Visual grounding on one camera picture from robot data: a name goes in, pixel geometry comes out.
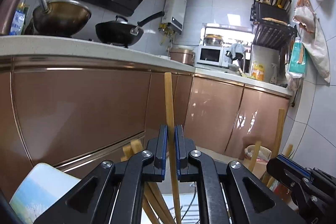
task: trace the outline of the countertop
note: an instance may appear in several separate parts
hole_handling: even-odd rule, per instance
[[[153,54],[139,52],[128,48],[73,38],[44,37],[37,35],[3,36],[0,37],[0,49],[0,56],[55,55],[134,62],[191,72],[204,77],[209,76],[212,78],[239,82],[245,85],[258,87],[260,90],[275,91],[286,96],[292,95],[291,90],[266,82],[244,78],[217,70],[195,68]]]

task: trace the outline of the microwave oven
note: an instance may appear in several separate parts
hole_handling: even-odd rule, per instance
[[[200,45],[198,46],[195,62],[228,68],[229,64],[232,64],[232,60],[226,56],[227,50],[228,47]]]

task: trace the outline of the metal screw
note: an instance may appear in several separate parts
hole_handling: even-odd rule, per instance
[[[193,157],[199,157],[201,155],[201,152],[198,150],[193,150],[190,152],[190,155]]]
[[[148,158],[152,155],[152,152],[150,152],[149,150],[145,150],[141,152],[141,155],[145,158]]]
[[[112,161],[110,161],[110,160],[104,160],[101,163],[101,167],[103,167],[103,168],[110,168],[111,166],[112,166]]]
[[[230,162],[230,166],[233,169],[239,169],[241,167],[241,164],[239,161],[233,160],[232,162]]]

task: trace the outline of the kitchen cabinet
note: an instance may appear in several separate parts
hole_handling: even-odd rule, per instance
[[[9,201],[32,169],[20,134],[16,128],[11,101],[9,72],[0,73],[0,189]]]
[[[177,77],[174,96],[174,122],[175,124],[181,124],[183,127],[185,125],[192,82],[192,76],[179,75]]]
[[[191,75],[172,75],[175,124],[184,126],[192,81]],[[158,136],[162,124],[166,124],[165,79],[163,73],[152,73],[146,110],[145,147],[148,140]]]
[[[177,75],[172,75],[171,78],[174,98]],[[162,124],[166,124],[164,73],[152,73],[146,110],[145,147],[148,140],[158,136]]]
[[[114,163],[121,162],[120,159],[124,156],[123,146],[129,145],[130,142],[135,139],[140,140],[143,145],[143,132],[132,138],[121,141],[118,144],[111,145],[89,156],[83,157],[82,159],[60,165],[57,169],[76,178],[82,179],[104,160],[111,160]]]
[[[150,77],[98,69],[14,73],[18,119],[33,164],[57,165],[143,132]]]
[[[242,86],[194,77],[184,136],[223,154],[243,92]]]
[[[244,148],[261,140],[273,149],[279,108],[288,108],[288,99],[249,88],[244,89],[241,105],[225,155],[243,159]]]

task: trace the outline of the trash bin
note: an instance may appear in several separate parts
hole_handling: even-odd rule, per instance
[[[251,157],[254,151],[254,144],[249,145],[245,148],[245,156],[243,165],[248,168],[250,165]],[[255,175],[258,179],[260,179],[263,174],[266,172],[266,164],[269,161],[269,158],[271,157],[272,151],[267,149],[266,147],[260,146],[259,154],[257,157],[257,162],[255,163],[255,166],[253,168],[253,175]]]

